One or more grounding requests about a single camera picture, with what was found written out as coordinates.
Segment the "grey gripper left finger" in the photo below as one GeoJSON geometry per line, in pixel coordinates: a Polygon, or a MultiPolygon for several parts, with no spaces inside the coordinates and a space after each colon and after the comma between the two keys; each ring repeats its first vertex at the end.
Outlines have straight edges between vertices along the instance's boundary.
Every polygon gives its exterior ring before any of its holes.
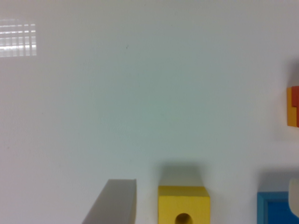
{"type": "Polygon", "coordinates": [[[136,180],[109,179],[82,224],[135,224],[136,180]]]}

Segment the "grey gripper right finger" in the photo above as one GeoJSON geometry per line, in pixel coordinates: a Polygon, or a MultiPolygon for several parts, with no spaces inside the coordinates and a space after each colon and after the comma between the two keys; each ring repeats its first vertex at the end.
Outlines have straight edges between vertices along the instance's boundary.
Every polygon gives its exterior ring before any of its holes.
{"type": "Polygon", "coordinates": [[[299,217],[299,179],[293,178],[289,183],[289,207],[299,217]]]}

